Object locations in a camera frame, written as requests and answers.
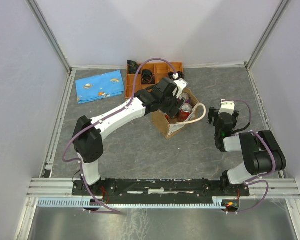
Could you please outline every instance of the red soda can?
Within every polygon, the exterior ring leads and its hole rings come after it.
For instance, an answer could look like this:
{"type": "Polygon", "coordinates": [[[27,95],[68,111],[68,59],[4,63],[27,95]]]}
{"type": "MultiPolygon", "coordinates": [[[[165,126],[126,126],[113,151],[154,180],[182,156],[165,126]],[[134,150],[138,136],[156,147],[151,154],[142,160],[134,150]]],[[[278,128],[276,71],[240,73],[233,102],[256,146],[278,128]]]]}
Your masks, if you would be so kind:
{"type": "Polygon", "coordinates": [[[187,103],[183,104],[179,112],[179,117],[178,117],[179,122],[184,122],[190,116],[191,112],[192,112],[192,106],[187,103]]]}
{"type": "Polygon", "coordinates": [[[167,119],[167,120],[169,120],[170,119],[170,117],[169,117],[169,115],[168,114],[166,114],[166,113],[163,113],[164,114],[164,116],[165,116],[165,118],[167,119]]]}

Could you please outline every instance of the blue cloth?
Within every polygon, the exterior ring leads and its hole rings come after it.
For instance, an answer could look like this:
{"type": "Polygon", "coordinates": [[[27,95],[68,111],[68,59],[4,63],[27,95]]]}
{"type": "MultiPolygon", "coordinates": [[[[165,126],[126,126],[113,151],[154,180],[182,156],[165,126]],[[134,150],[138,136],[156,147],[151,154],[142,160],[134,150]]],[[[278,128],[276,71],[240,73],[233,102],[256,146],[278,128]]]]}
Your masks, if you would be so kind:
{"type": "Polygon", "coordinates": [[[75,81],[78,104],[114,97],[124,92],[120,71],[113,71],[75,81]]]}

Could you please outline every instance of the black mounting plate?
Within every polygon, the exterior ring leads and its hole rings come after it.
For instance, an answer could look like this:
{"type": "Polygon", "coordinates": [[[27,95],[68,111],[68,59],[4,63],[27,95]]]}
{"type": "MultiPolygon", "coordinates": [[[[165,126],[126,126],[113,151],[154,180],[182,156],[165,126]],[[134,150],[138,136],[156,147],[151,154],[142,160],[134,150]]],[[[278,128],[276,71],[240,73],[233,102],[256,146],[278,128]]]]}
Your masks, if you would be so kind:
{"type": "MultiPolygon", "coordinates": [[[[220,181],[207,179],[111,179],[100,180],[90,186],[95,196],[107,192],[109,204],[210,204],[212,197],[250,196],[245,185],[220,187],[220,181]]],[[[89,196],[82,180],[76,180],[73,196],[89,196]]]]}

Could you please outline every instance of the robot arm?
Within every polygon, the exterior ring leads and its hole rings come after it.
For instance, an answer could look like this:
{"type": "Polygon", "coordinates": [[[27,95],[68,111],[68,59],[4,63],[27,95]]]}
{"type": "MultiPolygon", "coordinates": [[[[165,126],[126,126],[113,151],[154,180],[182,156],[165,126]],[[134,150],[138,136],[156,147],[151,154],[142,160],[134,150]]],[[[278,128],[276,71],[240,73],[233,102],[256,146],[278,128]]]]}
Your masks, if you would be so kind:
{"type": "Polygon", "coordinates": [[[161,110],[171,117],[175,116],[184,103],[183,99],[179,100],[178,98],[186,86],[187,82],[181,78],[172,81],[165,77],[151,91],[147,89],[137,91],[129,106],[127,106],[129,101],[127,100],[122,105],[103,115],[91,119],[82,116],[78,119],[73,136],[82,129],[99,122],[99,124],[81,134],[73,142],[74,149],[82,161],[83,173],[88,185],[92,185],[100,179],[98,158],[103,154],[102,140],[131,120],[157,110],[161,110]],[[125,109],[113,115],[113,113],[122,108],[125,109]],[[108,116],[111,117],[104,121],[101,120],[108,116]]]}
{"type": "MultiPolygon", "coordinates": [[[[233,134],[233,129],[239,116],[234,110],[235,104],[232,101],[221,100],[220,109],[210,108],[208,122],[215,126],[215,146],[222,152],[242,152],[243,163],[223,173],[226,184],[238,185],[259,174],[266,174],[272,170],[272,161],[269,153],[260,140],[252,133],[245,132],[233,134]]],[[[285,169],[285,157],[276,142],[273,133],[269,130],[259,131],[258,135],[269,147],[275,160],[275,171],[285,169]]]]}

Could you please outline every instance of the purple cable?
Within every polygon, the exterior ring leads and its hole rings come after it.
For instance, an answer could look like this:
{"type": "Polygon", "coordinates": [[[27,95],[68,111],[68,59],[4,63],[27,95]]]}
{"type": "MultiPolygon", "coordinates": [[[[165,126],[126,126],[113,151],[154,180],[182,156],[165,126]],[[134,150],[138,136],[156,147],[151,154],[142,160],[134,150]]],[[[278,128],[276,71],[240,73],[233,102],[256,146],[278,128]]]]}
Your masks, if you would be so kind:
{"type": "Polygon", "coordinates": [[[248,208],[248,209],[245,209],[245,210],[242,210],[242,211],[239,211],[239,212],[237,212],[237,213],[241,213],[241,212],[244,213],[244,212],[246,212],[246,211],[252,210],[252,209],[254,209],[254,208],[260,206],[260,204],[263,202],[263,200],[265,199],[266,195],[268,194],[268,191],[269,191],[269,183],[268,183],[266,180],[259,180],[259,181],[256,181],[256,182],[254,181],[254,182],[250,182],[250,183],[249,183],[249,181],[253,181],[253,180],[255,180],[255,179],[258,179],[258,178],[261,177],[261,176],[262,176],[262,177],[268,176],[268,175],[274,173],[274,172],[275,172],[275,169],[276,169],[275,159],[274,159],[274,156],[273,156],[273,154],[272,154],[270,148],[268,147],[268,145],[267,145],[267,144],[265,143],[265,141],[260,137],[259,134],[257,134],[257,133],[254,132],[254,131],[251,131],[251,133],[252,133],[253,135],[255,135],[255,136],[260,140],[260,142],[263,144],[263,146],[265,147],[266,151],[267,151],[268,154],[270,155],[271,162],[272,162],[272,170],[271,170],[270,172],[268,172],[267,174],[266,174],[266,173],[264,173],[264,174],[259,174],[258,176],[254,176],[254,177],[252,177],[252,178],[250,178],[250,179],[248,179],[247,181],[244,182],[244,185],[246,185],[246,186],[251,186],[251,185],[254,185],[254,184],[261,183],[261,182],[262,182],[262,183],[265,183],[265,184],[266,184],[266,190],[265,190],[265,193],[264,193],[263,197],[261,198],[261,200],[260,200],[255,206],[253,206],[253,207],[251,207],[251,208],[248,208]]]}
{"type": "MultiPolygon", "coordinates": [[[[168,61],[166,61],[166,60],[164,60],[164,59],[161,59],[161,58],[160,58],[160,59],[159,59],[159,58],[154,58],[154,59],[153,59],[153,58],[151,58],[151,59],[149,59],[149,60],[146,60],[146,61],[145,61],[144,63],[142,63],[142,64],[138,67],[138,69],[136,70],[136,73],[135,73],[135,76],[134,76],[134,80],[133,80],[132,96],[131,96],[129,102],[128,102],[124,107],[122,107],[121,109],[119,109],[119,110],[117,110],[117,111],[115,111],[115,112],[113,112],[113,113],[111,113],[111,114],[105,116],[104,118],[102,118],[102,119],[101,119],[102,122],[105,121],[106,119],[108,119],[108,118],[110,118],[110,117],[112,117],[112,116],[114,116],[114,115],[120,113],[121,111],[125,110],[125,107],[128,107],[128,106],[132,103],[133,98],[134,98],[135,83],[136,83],[136,79],[137,79],[137,75],[138,75],[139,71],[140,71],[141,68],[144,66],[144,64],[146,64],[146,63],[148,63],[148,62],[151,62],[151,61],[156,61],[156,60],[157,60],[157,61],[163,61],[163,62],[167,63],[168,65],[170,65],[170,67],[173,69],[174,74],[176,74],[175,67],[174,67],[171,63],[169,63],[168,61]]],[[[71,140],[66,144],[65,149],[64,149],[64,151],[63,151],[63,153],[62,153],[62,161],[63,161],[63,162],[65,162],[65,163],[68,162],[68,163],[69,163],[69,162],[73,162],[73,161],[77,161],[77,160],[78,160],[78,161],[81,161],[81,159],[79,159],[79,158],[77,158],[77,157],[72,158],[72,159],[69,159],[69,160],[66,160],[66,159],[65,159],[65,154],[66,154],[67,150],[69,149],[70,145],[74,142],[74,140],[75,140],[76,138],[79,137],[79,135],[81,135],[82,133],[86,132],[87,130],[89,130],[89,129],[95,127],[95,126],[96,126],[97,124],[99,124],[99,123],[100,123],[100,121],[97,121],[97,122],[93,123],[92,125],[89,125],[88,127],[82,129],[81,131],[79,131],[77,134],[75,134],[75,135],[71,138],[71,140]]],[[[82,163],[80,163],[80,171],[81,171],[81,173],[83,174],[82,163]]],[[[89,193],[89,194],[91,195],[91,197],[95,200],[95,202],[98,203],[99,205],[102,205],[102,206],[105,207],[106,209],[110,210],[109,212],[108,212],[108,211],[97,211],[97,212],[95,212],[95,213],[97,213],[97,214],[108,214],[108,213],[109,213],[109,214],[111,214],[111,213],[112,213],[112,214],[119,214],[119,213],[120,213],[119,211],[114,210],[114,209],[112,209],[112,208],[106,206],[106,205],[103,204],[102,202],[98,201],[97,198],[92,194],[92,192],[91,192],[90,189],[88,188],[88,184],[87,184],[87,182],[86,182],[86,179],[85,179],[84,175],[82,176],[82,179],[83,179],[84,185],[85,185],[85,187],[86,187],[88,193],[89,193]]]]}
{"type": "MultiPolygon", "coordinates": [[[[80,162],[80,171],[81,171],[81,173],[83,173],[82,162],[80,162]]],[[[83,183],[84,183],[84,186],[85,186],[86,190],[88,191],[89,195],[91,195],[91,197],[94,199],[94,201],[95,201],[97,204],[99,204],[99,205],[105,207],[106,209],[110,210],[109,212],[108,212],[108,211],[95,211],[95,212],[92,211],[92,213],[96,213],[96,214],[119,214],[119,213],[120,213],[119,211],[117,211],[117,210],[115,210],[115,209],[113,209],[113,208],[110,208],[110,207],[106,206],[104,203],[102,203],[101,201],[99,201],[99,200],[93,195],[93,193],[91,192],[91,190],[90,190],[90,188],[89,188],[89,185],[87,184],[86,179],[85,179],[85,177],[84,177],[83,174],[81,174],[81,177],[82,177],[82,180],[83,180],[83,183]]]]}

